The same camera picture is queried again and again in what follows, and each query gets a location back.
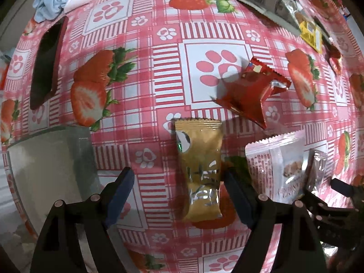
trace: snack packet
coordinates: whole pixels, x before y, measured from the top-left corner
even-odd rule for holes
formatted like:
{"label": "snack packet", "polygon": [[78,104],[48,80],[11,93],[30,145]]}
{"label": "snack packet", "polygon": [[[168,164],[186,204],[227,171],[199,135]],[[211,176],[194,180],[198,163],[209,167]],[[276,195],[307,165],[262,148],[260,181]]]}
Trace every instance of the snack packet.
{"label": "snack packet", "polygon": [[265,129],[263,103],[271,95],[288,90],[290,85],[288,79],[253,57],[240,79],[225,83],[226,95],[215,102]]}
{"label": "snack packet", "polygon": [[189,204],[185,221],[200,222],[222,217],[219,208],[222,122],[181,119],[175,122],[178,152],[185,176]]}
{"label": "snack packet", "polygon": [[302,194],[305,131],[277,135],[248,144],[245,155],[253,187],[275,202],[291,204]]}
{"label": "snack packet", "polygon": [[306,176],[308,179],[306,189],[316,196],[319,195],[320,186],[325,175],[326,161],[326,153],[316,149],[310,149],[306,168]]}
{"label": "snack packet", "polygon": [[312,21],[297,0],[238,0],[268,17],[296,36],[301,35],[300,24]]}

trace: tablecloth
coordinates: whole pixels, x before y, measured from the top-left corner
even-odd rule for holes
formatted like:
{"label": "tablecloth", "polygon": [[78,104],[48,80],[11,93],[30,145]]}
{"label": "tablecloth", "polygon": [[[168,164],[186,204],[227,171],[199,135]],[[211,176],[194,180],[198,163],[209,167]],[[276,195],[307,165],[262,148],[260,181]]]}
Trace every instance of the tablecloth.
{"label": "tablecloth", "polygon": [[[331,0],[301,0],[319,15],[343,55],[343,73],[336,77],[325,53],[318,54],[301,38],[275,25],[236,0],[203,4],[201,0],[93,0],[68,13],[61,48],[58,88],[54,97],[30,110],[30,84],[42,35],[55,22],[31,23],[21,36],[10,63],[5,99],[19,100],[20,114],[12,123],[13,140],[59,124],[76,124],[70,100],[74,72],[103,49],[135,48],[128,56],[136,63],[128,79],[106,87],[112,99],[110,115],[103,117],[92,143],[103,185],[131,166],[136,180],[118,220],[125,246],[133,258],[150,255],[161,272],[230,272],[249,237],[237,217],[218,229],[199,229],[178,218],[183,178],[172,121],[180,117],[223,121],[222,156],[244,155],[244,147],[264,137],[254,123],[214,103],[223,80],[234,81],[248,61],[257,57],[290,78],[285,54],[301,49],[320,72],[314,110],[301,103],[291,85],[269,98],[263,112],[270,122],[288,130],[305,129],[305,155],[310,148],[328,153],[326,174],[339,161],[338,142],[346,131],[351,139],[348,167],[335,177],[350,183],[363,172],[364,121],[361,102],[353,101],[349,77],[363,71],[361,51],[345,19]],[[198,5],[203,9],[178,8]],[[27,221],[3,145],[10,190],[23,220]],[[327,185],[320,197],[330,206],[348,200]],[[262,272],[274,261],[280,227],[274,231]]]}

